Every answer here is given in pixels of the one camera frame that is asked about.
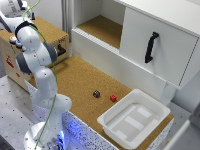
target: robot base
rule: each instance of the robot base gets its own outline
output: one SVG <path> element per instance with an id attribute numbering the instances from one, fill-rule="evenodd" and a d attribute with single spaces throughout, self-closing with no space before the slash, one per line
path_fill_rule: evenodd
<path id="1" fill-rule="evenodd" d="M 49 141 L 49 143 L 46 143 L 45 146 L 41 145 L 40 143 L 38 144 L 37 148 L 35 149 L 37 141 L 33 140 L 33 138 L 37 135 L 37 133 L 40 131 L 40 129 L 44 126 L 45 122 L 40 122 L 38 124 L 35 124 L 34 126 L 31 127 L 29 131 L 26 132 L 25 137 L 24 137 L 24 149 L 25 150 L 57 150 L 56 146 L 53 146 L 54 143 Z M 70 139 L 67 137 L 67 133 L 64 134 L 58 133 L 63 136 L 63 149 L 66 150 Z"/>

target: red marking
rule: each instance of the red marking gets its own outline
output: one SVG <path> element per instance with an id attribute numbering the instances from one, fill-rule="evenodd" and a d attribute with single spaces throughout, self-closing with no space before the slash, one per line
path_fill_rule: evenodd
<path id="1" fill-rule="evenodd" d="M 19 75 L 18 73 L 16 73 L 16 75 L 17 75 L 18 77 L 20 77 L 20 75 Z"/>
<path id="2" fill-rule="evenodd" d="M 14 68 L 13 63 L 12 63 L 12 61 L 10 60 L 10 56 L 8 56 L 6 62 L 7 62 L 12 68 Z"/>
<path id="3" fill-rule="evenodd" d="M 117 100 L 117 96 L 116 95 L 110 95 L 110 100 L 112 101 L 112 102 L 116 102 L 116 100 Z"/>

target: black handle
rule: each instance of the black handle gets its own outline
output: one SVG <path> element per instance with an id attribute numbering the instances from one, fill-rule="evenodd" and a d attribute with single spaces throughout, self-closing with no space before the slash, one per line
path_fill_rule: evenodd
<path id="1" fill-rule="evenodd" d="M 58 49 L 60 50 L 57 54 L 58 54 L 58 56 L 60 56 L 60 55 L 62 55 L 62 54 L 64 54 L 64 53 L 66 53 L 66 50 L 59 44 L 58 45 Z"/>
<path id="2" fill-rule="evenodd" d="M 152 52 L 152 49 L 153 49 L 154 40 L 158 37 L 159 37 L 159 34 L 156 33 L 156 32 L 153 32 L 153 35 L 151 36 L 151 38 L 149 40 L 147 52 L 146 52 L 146 56 L 145 56 L 145 63 L 146 64 L 153 60 L 153 57 L 151 56 L 151 52 Z"/>

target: white wall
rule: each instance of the white wall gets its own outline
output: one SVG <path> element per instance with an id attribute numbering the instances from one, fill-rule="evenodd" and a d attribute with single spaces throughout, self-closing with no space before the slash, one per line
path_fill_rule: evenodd
<path id="1" fill-rule="evenodd" d="M 189 112 L 197 107 L 200 102 L 200 71 L 183 89 L 177 91 L 173 102 Z"/>
<path id="2" fill-rule="evenodd" d="M 31 0 L 34 5 L 38 0 Z M 62 29 L 62 9 L 61 0 L 41 0 L 33 9 L 35 16 L 39 16 Z"/>

